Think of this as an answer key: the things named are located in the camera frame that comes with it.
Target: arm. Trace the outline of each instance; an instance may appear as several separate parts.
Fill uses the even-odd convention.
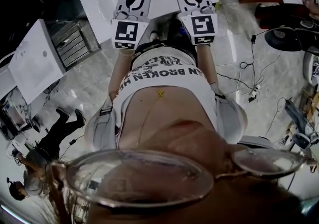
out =
[[[37,164],[32,163],[31,161],[23,158],[22,155],[18,156],[18,160],[25,165],[25,167],[28,170],[32,170],[32,172],[35,174],[36,177],[41,178],[44,175],[44,170],[41,166],[38,166]]]
[[[109,96],[112,101],[117,95],[122,79],[130,71],[133,54],[132,50],[120,50],[119,52],[109,84]]]
[[[218,87],[218,79],[215,70],[215,64],[210,47],[207,44],[197,46],[198,68],[204,73],[209,84],[216,83]]]

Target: shoe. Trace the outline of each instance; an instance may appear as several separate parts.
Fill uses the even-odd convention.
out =
[[[58,109],[55,110],[61,117],[65,117],[66,120],[68,120],[71,116],[70,113],[66,112],[65,110],[63,110],[61,107],[59,107]]]
[[[153,42],[154,40],[159,40],[160,37],[156,31],[153,31],[150,35],[150,42]]]
[[[79,126],[83,127],[86,123],[86,119],[83,113],[79,109],[75,109],[76,121],[79,122]]]

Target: person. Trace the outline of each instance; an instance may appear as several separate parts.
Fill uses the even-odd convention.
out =
[[[119,51],[109,97],[85,129],[93,151],[134,148],[178,119],[199,122],[231,144],[243,136],[246,113],[219,90],[210,45],[196,50],[180,28],[173,16],[167,40],[153,32],[135,53]]]
[[[92,150],[172,153],[221,178],[215,179],[208,195],[198,202],[160,213],[147,210],[144,215],[121,216],[94,203],[83,206],[83,200],[79,200],[77,207],[86,209],[86,213],[78,223],[305,223],[299,199],[276,181],[236,175],[240,169],[233,163],[232,154],[244,147],[236,143],[245,130],[247,117],[218,89],[209,45],[197,46],[196,51],[188,37],[181,34],[176,20],[170,24],[166,41],[159,41],[154,33],[151,38],[153,41],[139,46],[135,54],[120,50],[109,97],[87,124],[86,141]],[[124,169],[119,174],[131,175],[136,166],[129,167],[129,172]],[[72,223],[77,201],[69,190],[65,201],[63,183],[56,182],[53,173],[52,168],[49,199],[56,211],[48,223]],[[125,188],[121,178],[116,181]],[[142,185],[152,182],[134,181]],[[107,190],[103,180],[95,195],[102,197]]]
[[[62,108],[56,109],[56,112],[60,115],[58,121],[52,126],[48,135],[34,149],[30,150],[25,158],[17,150],[12,153],[26,168],[23,173],[23,184],[20,181],[10,182],[10,194],[18,201],[29,196],[40,195],[44,188],[45,172],[49,163],[59,159],[60,143],[68,135],[85,125],[85,118],[78,109],[75,110],[76,121],[68,123],[66,123],[70,118],[68,112]]]

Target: wire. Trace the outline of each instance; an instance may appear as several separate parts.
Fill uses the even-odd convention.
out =
[[[13,139],[15,139],[18,135],[22,134],[26,140],[28,140],[28,138],[24,135],[24,132],[18,132],[18,134],[16,134],[13,138],[11,138],[9,141],[12,141]]]
[[[255,34],[255,35],[257,36],[257,35],[260,35],[260,34],[266,33],[266,32],[268,32],[269,30],[270,30],[270,29],[267,29],[267,30],[265,30],[265,31],[263,31],[263,32],[261,32],[261,33]]]
[[[276,113],[275,113],[274,118],[273,118],[273,120],[272,120],[271,123],[270,123],[269,129],[267,130],[267,132],[266,132],[266,134],[265,134],[264,137],[267,136],[268,132],[270,131],[271,126],[273,125],[273,122],[274,122],[274,120],[275,120],[275,118],[276,118],[277,113],[279,113],[279,111],[278,111],[278,109],[279,109],[279,101],[280,101],[281,99],[286,100],[285,98],[279,98],[279,100],[278,100],[278,102],[277,102],[277,110],[276,110]]]
[[[67,151],[70,147],[71,147],[71,145],[69,145],[69,146],[66,148],[65,152],[63,153],[63,155],[60,157],[59,160],[61,160],[61,158],[64,156],[64,154],[66,153],[66,151]]]
[[[217,65],[217,66],[215,66],[215,67],[222,67],[222,66],[229,66],[229,65],[231,65],[231,66],[233,66],[234,68],[236,68],[237,71],[239,72],[239,78],[236,79],[236,80],[237,80],[236,91],[234,91],[234,92],[239,92],[239,94],[241,94],[241,93],[240,93],[240,90],[242,90],[242,89],[244,89],[244,88],[238,89],[238,84],[239,84],[240,78],[241,78],[241,72],[240,72],[240,70],[239,70],[237,67],[235,67],[234,64]]]
[[[289,184],[289,186],[288,186],[288,188],[287,188],[287,191],[289,191],[289,189],[290,189],[290,187],[291,187],[291,184],[292,184],[293,181],[294,181],[295,175],[296,175],[296,173],[294,173],[294,175],[293,175],[293,177],[292,177],[292,179],[291,179],[291,181],[290,181],[290,184]]]
[[[264,68],[261,70],[261,72],[260,72],[260,74],[259,74],[259,79],[258,79],[258,81],[256,82],[255,86],[258,85],[259,83],[262,83],[262,82],[264,81],[265,76],[264,76],[264,75],[262,76],[261,74],[266,70],[266,68],[268,68],[269,66],[275,64],[275,63],[277,62],[277,60],[280,58],[281,54],[282,54],[282,51],[280,52],[280,54],[278,55],[277,59],[276,59],[274,62],[270,63],[269,65],[267,65],[266,67],[264,67]]]
[[[254,66],[254,63],[255,63],[255,55],[254,55],[254,49],[253,49],[253,41],[251,42],[251,52],[252,52],[252,55],[253,55],[253,62],[251,63],[247,63],[247,62],[241,62],[239,64],[239,67],[243,70],[245,70],[247,67],[249,66],[252,66],[253,67],[253,86],[255,85],[255,66]]]
[[[70,142],[70,145],[66,148],[65,152],[63,153],[63,155],[60,157],[59,160],[61,160],[62,157],[63,157],[63,156],[65,155],[65,153],[67,152],[67,150],[68,150],[79,138],[81,138],[81,137],[83,137],[83,136],[84,136],[84,135],[79,136],[77,139],[72,140],[72,141]]]
[[[221,74],[219,74],[219,73],[216,73],[216,74],[218,74],[218,75],[220,75],[220,76],[222,76],[222,77],[226,77],[226,78],[228,78],[228,79],[230,79],[230,80],[238,81],[238,82],[244,84],[247,88],[249,88],[249,89],[251,89],[251,90],[253,89],[253,88],[249,87],[246,83],[244,83],[244,82],[242,82],[242,81],[240,81],[240,80],[238,80],[238,79],[231,78],[231,77],[226,76],[226,75],[221,75]]]
[[[3,60],[5,60],[6,58],[12,56],[15,53],[15,51],[9,53],[8,55],[5,55],[3,58],[0,59],[0,63],[2,63]]]

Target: black shoe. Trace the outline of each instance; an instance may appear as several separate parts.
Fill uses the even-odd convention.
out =
[[[79,109],[75,109],[76,121],[79,123],[79,127],[83,127],[85,125],[86,119],[83,113]]]
[[[68,112],[63,110],[61,107],[55,110],[61,117],[64,117],[66,120],[68,120],[71,116]]]

